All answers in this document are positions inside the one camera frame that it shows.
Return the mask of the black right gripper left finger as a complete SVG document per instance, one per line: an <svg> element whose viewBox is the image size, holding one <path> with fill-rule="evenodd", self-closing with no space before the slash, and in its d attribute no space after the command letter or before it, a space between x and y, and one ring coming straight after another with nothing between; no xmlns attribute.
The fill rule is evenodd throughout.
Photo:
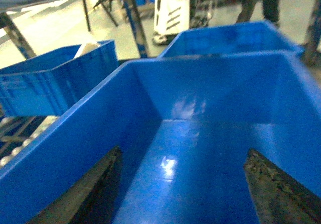
<svg viewBox="0 0 321 224"><path fill-rule="evenodd" d="M111 223L121 171L122 151L115 146L28 223Z"/></svg>

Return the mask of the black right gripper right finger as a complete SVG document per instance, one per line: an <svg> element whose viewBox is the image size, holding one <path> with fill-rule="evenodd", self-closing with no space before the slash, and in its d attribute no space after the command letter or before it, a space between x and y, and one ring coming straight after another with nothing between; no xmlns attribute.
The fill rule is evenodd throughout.
<svg viewBox="0 0 321 224"><path fill-rule="evenodd" d="M243 170L260 223L320 223L320 197L259 151L248 150Z"/></svg>

